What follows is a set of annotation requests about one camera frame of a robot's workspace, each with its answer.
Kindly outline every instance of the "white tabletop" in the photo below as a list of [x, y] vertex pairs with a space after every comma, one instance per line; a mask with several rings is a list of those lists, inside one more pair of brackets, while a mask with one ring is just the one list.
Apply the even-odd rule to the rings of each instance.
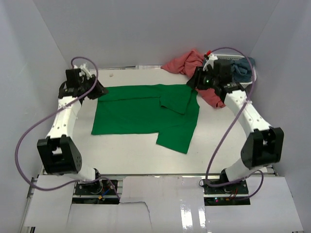
[[[155, 181], [153, 177], [143, 177], [143, 179], [135, 177], [130, 179], [130, 187], [129, 184], [125, 184], [131, 188], [134, 195], [143, 194], [137, 195], [136, 198], [143, 199], [144, 202], [120, 203], [119, 205], [72, 204], [70, 210], [66, 211], [66, 226], [49, 223], [50, 216], [59, 214], [56, 211], [59, 207], [57, 205], [51, 207], [48, 201], [45, 201], [39, 209], [44, 209], [46, 213], [44, 215], [42, 211], [36, 213], [41, 221], [37, 219], [33, 223], [33, 226], [36, 226], [35, 233], [85, 233], [89, 232], [90, 228], [94, 233], [290, 233], [303, 231], [284, 177], [265, 177], [262, 188], [251, 198], [250, 205], [205, 206], [205, 208], [197, 208], [198, 204], [203, 202], [203, 196], [199, 196], [197, 190], [202, 195], [203, 193], [197, 185], [196, 178], [182, 178], [179, 182], [169, 179], [170, 182], [163, 182], [163, 179], [167, 180], [167, 178], [162, 177]], [[260, 177], [250, 177], [246, 182], [249, 193], [253, 193], [258, 188]], [[201, 220], [203, 222], [205, 220], [205, 224], [200, 224], [200, 231], [198, 224], [202, 223]]]
[[[161, 69], [100, 70], [103, 86], [185, 84], [183, 75]], [[203, 174], [218, 142], [234, 119], [227, 108], [213, 109], [200, 96], [198, 123], [187, 154], [156, 144], [157, 133], [91, 135], [97, 106], [86, 99], [78, 113], [73, 141], [83, 163], [97, 168], [101, 174]], [[240, 158], [246, 136], [237, 123], [220, 148], [211, 167], [219, 173]]]

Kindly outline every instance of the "shirt sleeve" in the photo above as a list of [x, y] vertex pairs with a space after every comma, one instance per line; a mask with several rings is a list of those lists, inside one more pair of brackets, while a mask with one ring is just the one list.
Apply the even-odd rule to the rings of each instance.
[[107, 87], [109, 93], [98, 98], [98, 102], [159, 98], [163, 85], [113, 86]]
[[170, 91], [161, 94], [160, 105], [174, 112], [185, 114], [192, 90], [186, 85], [172, 85]]
[[187, 154], [197, 121], [172, 126], [159, 132], [156, 143], [169, 149]]
[[189, 145], [198, 121], [199, 105], [196, 101], [196, 91], [191, 92], [181, 124], [161, 129], [156, 143], [172, 150], [187, 154]]

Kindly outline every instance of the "black joint housing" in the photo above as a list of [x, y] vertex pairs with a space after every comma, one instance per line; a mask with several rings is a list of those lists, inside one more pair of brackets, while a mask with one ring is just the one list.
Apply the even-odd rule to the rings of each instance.
[[[61, 153], [53, 153], [57, 148], [61, 149]], [[81, 170], [81, 154], [70, 137], [63, 135], [60, 138], [39, 139], [37, 149], [48, 174], [63, 175]]]
[[242, 162], [249, 169], [278, 163], [281, 159], [283, 139], [284, 132], [281, 128], [255, 130], [249, 134], [241, 150]]
[[213, 72], [220, 77], [220, 84], [227, 84], [232, 81], [231, 62], [227, 59], [215, 60]]
[[[81, 69], [67, 69], [67, 81], [62, 83], [59, 88], [58, 98], [62, 99], [65, 96], [79, 97], [86, 93], [94, 85], [96, 76], [92, 75], [87, 78], [86, 75], [80, 76]], [[97, 80], [94, 88], [88, 93], [87, 97], [90, 100], [97, 99], [108, 93], [108, 90]]]

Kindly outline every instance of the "wire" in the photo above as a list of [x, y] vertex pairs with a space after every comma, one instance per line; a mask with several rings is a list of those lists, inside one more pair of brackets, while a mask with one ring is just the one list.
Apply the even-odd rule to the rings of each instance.
[[102, 183], [102, 182], [100, 182], [100, 183], [101, 183], [101, 189], [99, 190], [99, 192], [97, 192], [97, 193], [92, 193], [92, 192], [91, 192], [91, 194], [96, 195], [96, 194], [101, 193], [101, 191], [103, 190], [104, 186], [103, 186], [103, 183]]
[[[69, 102], [68, 104], [66, 104], [63, 108], [60, 108], [60, 109], [58, 109], [57, 111], [55, 111], [55, 112], [49, 114], [49, 115], [46, 116], [45, 118], [43, 118], [43, 119], [41, 119], [40, 121], [38, 121], [37, 123], [35, 123], [35, 124], [34, 124], [33, 126], [31, 126], [29, 129], [27, 129], [27, 130], [25, 131], [25, 133], [24, 133], [24, 134], [20, 137], [20, 139], [18, 140], [17, 145], [16, 145], [16, 148], [15, 148], [14, 159], [15, 159], [15, 165], [16, 165], [16, 168], [17, 168], [18, 172], [20, 173], [20, 175], [21, 175], [21, 177], [24, 179], [24, 181], [30, 185], [30, 187], [35, 188], [35, 189], [38, 189], [38, 190], [40, 190], [40, 191], [53, 191], [53, 190], [62, 188], [62, 187], [66, 186], [66, 185], [68, 185], [68, 184], [70, 184], [70, 183], [80, 182], [80, 180], [73, 180], [73, 181], [69, 181], [69, 182], [67, 182], [67, 183], [64, 183], [64, 184], [62, 184], [62, 185], [60, 185], [60, 186], [53, 187], [53, 188], [42, 188], [42, 187], [39, 187], [39, 186], [35, 185], [34, 183], [32, 183], [32, 182], [27, 178], [27, 176], [25, 175], [25, 173], [22, 171], [22, 169], [21, 169], [21, 167], [20, 167], [20, 164], [19, 164], [19, 161], [18, 161], [18, 151], [19, 151], [19, 147], [20, 147], [20, 145], [21, 145], [23, 139], [26, 137], [27, 134], [30, 133], [31, 130], [33, 130], [35, 127], [37, 127], [38, 125], [40, 125], [42, 122], [44, 122], [44, 121], [46, 121], [47, 119], [51, 118], [52, 116], [56, 115], [57, 113], [63, 111], [63, 110], [64, 110], [65, 108], [67, 108], [68, 106], [70, 106], [70, 105], [72, 105], [73, 103], [75, 103], [75, 102], [79, 101], [80, 99], [84, 98], [85, 96], [87, 96], [87, 95], [94, 89], [94, 87], [95, 87], [95, 85], [96, 85], [96, 83], [97, 83], [97, 80], [98, 80], [98, 68], [97, 68], [96, 64], [95, 64], [93, 61], [91, 61], [90, 59], [86, 58], [86, 57], [74, 57], [74, 58], [72, 58], [72, 60], [71, 60], [71, 62], [70, 62], [72, 68], [73, 68], [73, 62], [74, 62], [74, 60], [76, 60], [76, 59], [84, 59], [84, 60], [87, 60], [87, 61], [91, 62], [91, 63], [94, 65], [94, 67], [95, 67], [95, 69], [96, 69], [96, 78], [95, 78], [95, 81], [94, 81], [93, 86], [92, 86], [87, 92], [85, 92], [84, 94], [82, 94], [81, 96], [79, 96], [78, 98], [76, 98], [75, 100], [73, 100], [73, 101]], [[113, 188], [114, 188], [114, 185], [113, 185], [113, 183], [111, 182], [111, 180], [109, 180], [107, 177], [103, 177], [103, 176], [100, 176], [99, 178], [97, 178], [97, 179], [95, 179], [95, 180], [93, 180], [93, 181], [86, 181], [86, 182], [81, 182], [81, 183], [93, 183], [93, 182], [99, 181], [99, 180], [101, 180], [101, 179], [105, 179], [105, 180], [109, 181], [109, 183], [110, 183], [110, 184], [113, 186]], [[117, 191], [116, 191], [115, 188], [114, 188], [114, 191], [115, 191], [115, 193], [116, 193], [118, 199], [120, 199], [120, 197], [119, 197], [119, 195], [118, 195], [118, 193], [117, 193]]]
[[110, 190], [108, 189], [106, 192], [102, 194], [102, 197], [105, 196]]
[[226, 194], [228, 194], [228, 193], [232, 193], [232, 190], [231, 190], [231, 191], [227, 191], [227, 190], [224, 188], [224, 192], [225, 192]]
[[[199, 186], [202, 187], [202, 188], [208, 187], [208, 185], [207, 185], [207, 184], [204, 184], [204, 183], [203, 183], [203, 185], [201, 185], [201, 181], [203, 181], [203, 180], [205, 180], [205, 179], [201, 179], [201, 180], [199, 181]], [[226, 191], [225, 191], [223, 188], [218, 188], [218, 190], [221, 191], [221, 193], [223, 193], [223, 194], [227, 194]]]
[[235, 191], [232, 190], [230, 196], [227, 197], [225, 200], [231, 200], [230, 197], [232, 197], [232, 195], [234, 195]]
[[254, 193], [252, 193], [251, 195], [249, 195], [248, 197], [245, 197], [245, 198], [238, 198], [238, 200], [246, 200], [246, 199], [249, 199], [249, 198], [253, 197], [254, 195], [256, 195], [256, 194], [259, 192], [259, 190], [261, 189], [262, 184], [263, 184], [263, 177], [264, 177], [264, 175], [263, 175], [263, 172], [262, 172], [262, 171], [258, 170], [258, 172], [260, 172], [260, 174], [261, 174], [261, 181], [260, 181], [260, 184], [259, 184], [258, 188], [256, 189], [256, 191], [255, 191]]
[[237, 194], [238, 194], [238, 189], [236, 188], [233, 197], [231, 197], [231, 195], [230, 195], [228, 199], [229, 199], [229, 200], [234, 199], [234, 198], [237, 196]]

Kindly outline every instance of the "white table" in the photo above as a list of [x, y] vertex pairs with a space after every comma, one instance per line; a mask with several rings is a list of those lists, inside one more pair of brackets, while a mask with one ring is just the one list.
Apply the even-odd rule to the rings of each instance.
[[[100, 70], [103, 86], [185, 84], [187, 77], [161, 69]], [[97, 101], [86, 99], [78, 113], [73, 140], [83, 163], [101, 174], [203, 174], [208, 162], [234, 119], [228, 108], [213, 109], [200, 96], [197, 127], [187, 154], [156, 144], [157, 133], [91, 135]], [[237, 123], [220, 148], [212, 165], [219, 173], [240, 158], [246, 136]]]

